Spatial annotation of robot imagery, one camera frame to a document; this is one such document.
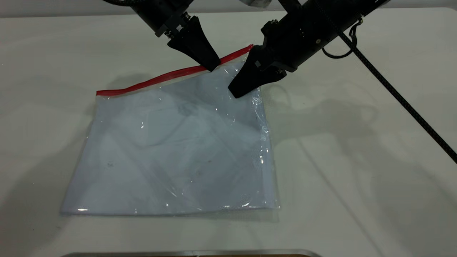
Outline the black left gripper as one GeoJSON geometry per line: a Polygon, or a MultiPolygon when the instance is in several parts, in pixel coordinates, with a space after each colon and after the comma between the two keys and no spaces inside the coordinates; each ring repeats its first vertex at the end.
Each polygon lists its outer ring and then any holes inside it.
{"type": "Polygon", "coordinates": [[[191,57],[212,72],[221,63],[219,56],[206,38],[196,16],[187,13],[192,0],[143,0],[131,6],[132,10],[160,37],[165,34],[167,45],[191,57]]]}

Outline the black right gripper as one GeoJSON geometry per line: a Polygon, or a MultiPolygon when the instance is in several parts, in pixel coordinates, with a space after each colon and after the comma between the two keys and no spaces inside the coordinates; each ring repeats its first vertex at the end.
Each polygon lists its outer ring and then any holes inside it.
{"type": "Polygon", "coordinates": [[[320,9],[341,30],[349,28],[361,16],[360,0],[286,0],[287,14],[263,28],[263,45],[249,51],[241,70],[228,86],[235,98],[256,88],[275,83],[294,72],[299,65],[336,38],[336,31],[320,9]]]}

